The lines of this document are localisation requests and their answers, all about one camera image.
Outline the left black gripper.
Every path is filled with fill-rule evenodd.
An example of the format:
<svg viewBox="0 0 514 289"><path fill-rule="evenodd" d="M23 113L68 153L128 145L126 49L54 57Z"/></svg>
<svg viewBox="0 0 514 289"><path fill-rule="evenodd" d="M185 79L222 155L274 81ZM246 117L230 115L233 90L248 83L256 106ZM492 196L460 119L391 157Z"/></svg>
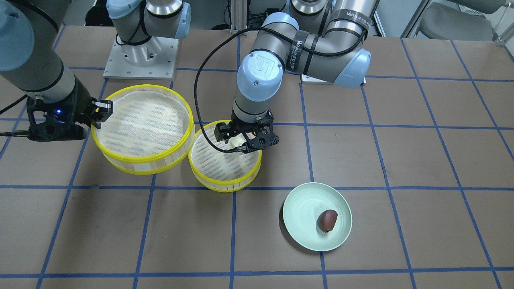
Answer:
<svg viewBox="0 0 514 289"><path fill-rule="evenodd" d="M228 143L230 139L242 135L244 142L241 145L224 150L216 148L222 153L252 153L257 150L265 150L279 143L279 137L273 131L274 117L270 109L262 115L254 116L251 121L244 121L232 113L228 123L217 123L214 135L216 141Z"/></svg>

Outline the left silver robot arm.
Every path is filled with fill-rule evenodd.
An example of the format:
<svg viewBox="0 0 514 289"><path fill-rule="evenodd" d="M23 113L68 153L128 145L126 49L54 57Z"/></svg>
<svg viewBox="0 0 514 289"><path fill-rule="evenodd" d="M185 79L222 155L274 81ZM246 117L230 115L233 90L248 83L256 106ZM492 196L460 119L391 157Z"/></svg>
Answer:
<svg viewBox="0 0 514 289"><path fill-rule="evenodd" d="M252 153L279 142L271 99L290 71L339 86L365 80L371 53L362 47L378 0L289 0L286 12L265 18L237 71L231 119L216 125L216 141L238 135L244 142L223 153Z"/></svg>

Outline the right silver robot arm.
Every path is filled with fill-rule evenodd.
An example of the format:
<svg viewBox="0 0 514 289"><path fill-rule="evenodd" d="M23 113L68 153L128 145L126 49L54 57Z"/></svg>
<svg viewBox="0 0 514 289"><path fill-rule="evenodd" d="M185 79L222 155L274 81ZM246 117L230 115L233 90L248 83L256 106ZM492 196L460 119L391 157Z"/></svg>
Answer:
<svg viewBox="0 0 514 289"><path fill-rule="evenodd" d="M183 0L102 0L129 64L150 64L161 52L157 38L184 39L191 6ZM92 97L53 49L69 0L2 0L1 75L24 92L30 126L2 132L50 142L82 140L84 126L100 129L113 102Z"/></svg>

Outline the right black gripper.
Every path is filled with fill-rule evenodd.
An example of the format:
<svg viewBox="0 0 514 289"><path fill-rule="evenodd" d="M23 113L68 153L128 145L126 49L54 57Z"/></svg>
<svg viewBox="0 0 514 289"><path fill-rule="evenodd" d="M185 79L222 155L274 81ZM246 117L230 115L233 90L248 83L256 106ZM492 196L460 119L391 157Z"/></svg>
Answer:
<svg viewBox="0 0 514 289"><path fill-rule="evenodd" d="M38 142L83 140L86 130L78 124L100 129L101 123L113 114L113 108L111 100L91 97L82 82L75 79L74 88L63 100L53 104L42 99L27 100L27 138Z"/></svg>

